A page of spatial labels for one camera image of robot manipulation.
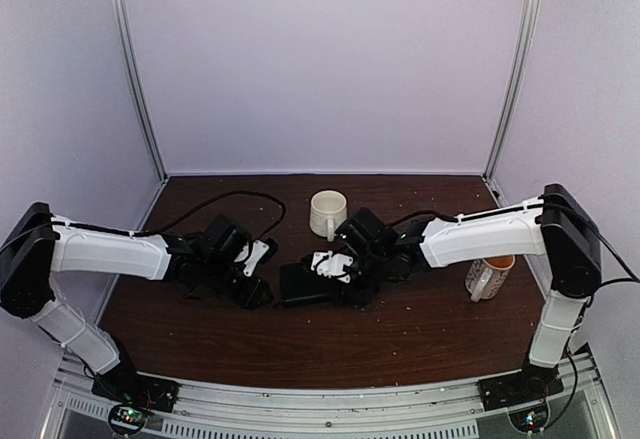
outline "white wall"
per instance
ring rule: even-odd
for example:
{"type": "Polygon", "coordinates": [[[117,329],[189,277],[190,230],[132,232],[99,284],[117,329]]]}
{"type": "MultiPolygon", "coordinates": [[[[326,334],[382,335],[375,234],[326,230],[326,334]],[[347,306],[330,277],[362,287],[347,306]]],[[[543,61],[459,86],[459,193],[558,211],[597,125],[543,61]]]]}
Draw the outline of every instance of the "white wall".
{"type": "MultiPolygon", "coordinates": [[[[0,0],[0,237],[34,201],[133,226],[157,188],[130,98],[110,0],[0,0]]],[[[105,277],[60,277],[94,317],[105,277]]],[[[60,360],[0,311],[0,438],[34,437],[60,360]]]]}
{"type": "MultiPolygon", "coordinates": [[[[509,201],[565,184],[640,272],[638,17],[640,0],[542,0],[497,181],[509,201]]],[[[605,264],[606,278],[622,275],[608,257],[605,264]]],[[[639,302],[638,286],[603,289],[581,334],[622,437],[638,437],[639,302]]]]}
{"type": "Polygon", "coordinates": [[[127,0],[171,173],[481,172],[523,0],[127,0]]]}

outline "white mug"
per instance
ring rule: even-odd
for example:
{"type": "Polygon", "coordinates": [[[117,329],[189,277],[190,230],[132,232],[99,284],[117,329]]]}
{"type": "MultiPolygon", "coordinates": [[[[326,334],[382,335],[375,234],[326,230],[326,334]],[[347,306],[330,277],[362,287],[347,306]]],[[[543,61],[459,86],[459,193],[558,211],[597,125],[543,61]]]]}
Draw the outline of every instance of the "white mug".
{"type": "Polygon", "coordinates": [[[515,263],[516,256],[490,257],[473,261],[465,279],[471,300],[478,302],[480,299],[494,297],[515,263]]]}
{"type": "Polygon", "coordinates": [[[347,198],[338,191],[321,191],[311,198],[311,230],[333,242],[336,229],[347,220],[347,198]]]}

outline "robotic arm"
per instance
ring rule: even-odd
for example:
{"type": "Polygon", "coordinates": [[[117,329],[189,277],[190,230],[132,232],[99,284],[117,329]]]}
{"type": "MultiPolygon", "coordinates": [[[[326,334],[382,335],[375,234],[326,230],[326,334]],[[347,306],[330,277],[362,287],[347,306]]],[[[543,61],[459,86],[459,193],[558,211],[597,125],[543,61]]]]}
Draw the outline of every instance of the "robotic arm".
{"type": "Polygon", "coordinates": [[[273,299],[256,266],[277,250],[224,216],[201,233],[146,236],[74,223],[33,204],[0,249],[0,306],[29,319],[96,374],[93,392],[170,411],[177,384],[142,376],[123,345],[67,304],[50,273],[95,271],[207,286],[246,309],[273,299]]]}
{"type": "Polygon", "coordinates": [[[562,391],[557,365],[580,326],[586,303],[601,284],[596,232],[587,213],[557,184],[515,206],[456,217],[427,216],[402,234],[368,209],[360,209],[337,231],[348,254],[317,252],[300,264],[283,266],[282,305],[337,299],[362,307],[391,277],[406,278],[473,259],[547,254],[551,291],[523,370],[480,383],[485,409],[508,407],[562,391]]]}

